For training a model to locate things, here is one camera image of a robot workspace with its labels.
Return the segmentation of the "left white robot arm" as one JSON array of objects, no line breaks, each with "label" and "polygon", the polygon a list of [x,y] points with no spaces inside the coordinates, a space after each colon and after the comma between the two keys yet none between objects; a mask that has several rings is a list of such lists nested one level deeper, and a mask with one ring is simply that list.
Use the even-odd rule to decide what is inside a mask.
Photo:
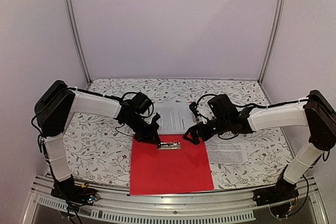
[{"label": "left white robot arm", "polygon": [[53,179],[60,182],[58,192],[67,200],[78,195],[77,186],[67,180],[71,172],[64,147],[64,135],[75,113],[114,119],[128,126],[138,142],[160,145],[157,123],[160,115],[155,114],[151,122],[145,121],[144,113],[152,106],[153,102],[142,92],[125,99],[70,87],[64,81],[56,80],[36,103],[31,123],[42,138],[41,151]]}]

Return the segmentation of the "red file folder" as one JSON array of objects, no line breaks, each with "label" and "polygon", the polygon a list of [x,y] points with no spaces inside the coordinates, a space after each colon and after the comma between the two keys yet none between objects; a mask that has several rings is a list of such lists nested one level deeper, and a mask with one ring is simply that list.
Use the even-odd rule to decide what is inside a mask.
[{"label": "red file folder", "polygon": [[194,145],[182,135],[160,135],[162,142],[179,142],[179,150],[159,150],[133,140],[130,195],[180,194],[214,189],[205,143]]}]

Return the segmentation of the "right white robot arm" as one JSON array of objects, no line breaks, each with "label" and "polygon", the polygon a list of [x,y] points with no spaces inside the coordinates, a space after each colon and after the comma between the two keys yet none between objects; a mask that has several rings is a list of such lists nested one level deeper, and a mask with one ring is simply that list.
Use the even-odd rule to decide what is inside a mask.
[{"label": "right white robot arm", "polygon": [[198,102],[190,104],[190,110],[201,121],[191,126],[183,139],[198,145],[215,135],[231,132],[234,135],[251,134],[265,129],[280,128],[286,136],[289,130],[299,130],[293,138],[300,140],[293,160],[284,169],[281,181],[271,190],[276,201],[291,194],[292,186],[320,159],[335,147],[335,109],[318,90],[311,90],[305,97],[272,105],[234,104],[228,95],[214,95],[207,103],[210,115],[198,109]]}]

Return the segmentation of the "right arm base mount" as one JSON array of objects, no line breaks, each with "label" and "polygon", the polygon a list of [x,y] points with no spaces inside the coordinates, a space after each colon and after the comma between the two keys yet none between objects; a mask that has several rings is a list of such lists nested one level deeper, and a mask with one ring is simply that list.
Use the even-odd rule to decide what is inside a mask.
[{"label": "right arm base mount", "polygon": [[253,201],[257,206],[269,206],[270,213],[282,219],[289,217],[298,196],[296,184],[291,184],[280,177],[275,185],[254,190]]}]

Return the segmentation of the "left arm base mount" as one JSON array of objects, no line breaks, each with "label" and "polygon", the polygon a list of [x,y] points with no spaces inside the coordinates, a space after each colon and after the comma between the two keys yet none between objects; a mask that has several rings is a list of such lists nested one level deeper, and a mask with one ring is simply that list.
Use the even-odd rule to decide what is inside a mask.
[{"label": "left arm base mount", "polygon": [[88,183],[84,183],[81,186],[76,185],[72,176],[61,182],[54,179],[51,196],[80,206],[92,206],[94,202],[100,199],[97,190],[90,188]]}]

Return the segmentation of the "printed white paper sheets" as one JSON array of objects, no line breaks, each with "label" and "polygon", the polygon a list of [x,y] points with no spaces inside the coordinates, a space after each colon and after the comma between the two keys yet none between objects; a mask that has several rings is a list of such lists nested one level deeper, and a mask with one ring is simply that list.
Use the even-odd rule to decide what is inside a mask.
[{"label": "printed white paper sheets", "polygon": [[196,117],[189,109],[190,103],[171,102],[157,103],[154,112],[160,115],[158,122],[159,134],[184,134],[196,124]]}]

